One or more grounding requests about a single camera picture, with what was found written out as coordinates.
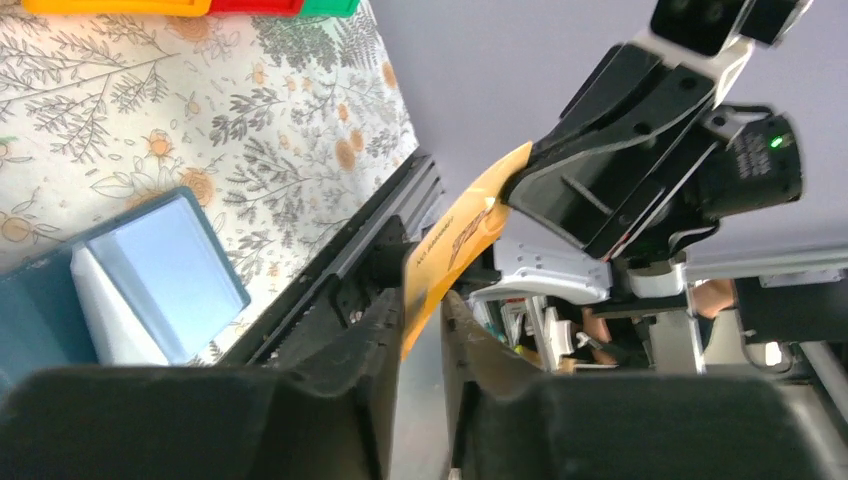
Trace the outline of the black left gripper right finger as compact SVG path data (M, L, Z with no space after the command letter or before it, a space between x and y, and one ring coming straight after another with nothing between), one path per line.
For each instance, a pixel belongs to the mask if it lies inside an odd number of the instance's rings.
M465 479L831 479L778 387L754 376L552 374L450 292L451 465Z

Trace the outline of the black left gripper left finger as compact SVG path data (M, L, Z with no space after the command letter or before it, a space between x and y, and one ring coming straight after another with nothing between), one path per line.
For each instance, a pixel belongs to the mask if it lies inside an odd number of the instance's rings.
M299 363L66 368L1 406L5 479L384 479L402 301Z

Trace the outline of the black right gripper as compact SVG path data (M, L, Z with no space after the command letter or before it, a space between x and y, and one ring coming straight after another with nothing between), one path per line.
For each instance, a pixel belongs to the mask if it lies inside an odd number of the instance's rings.
M714 110L716 81L634 43L610 49L504 186L511 208L600 261L670 260L724 218L793 203L793 124L767 105Z

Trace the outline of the blue leather card holder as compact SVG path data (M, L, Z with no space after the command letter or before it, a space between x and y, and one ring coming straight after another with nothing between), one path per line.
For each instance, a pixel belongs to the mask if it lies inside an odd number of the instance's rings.
M190 189L104 221L1 277L1 388L73 364L184 365L250 296Z

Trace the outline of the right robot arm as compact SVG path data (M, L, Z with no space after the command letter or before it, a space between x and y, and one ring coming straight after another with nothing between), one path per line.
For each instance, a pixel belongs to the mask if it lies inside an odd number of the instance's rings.
M642 38L612 47L503 189L506 203L563 239L562 253L502 243L501 280L471 302L548 296L602 312L684 307L686 249L729 216L803 191L789 120L725 102L754 46L712 57Z

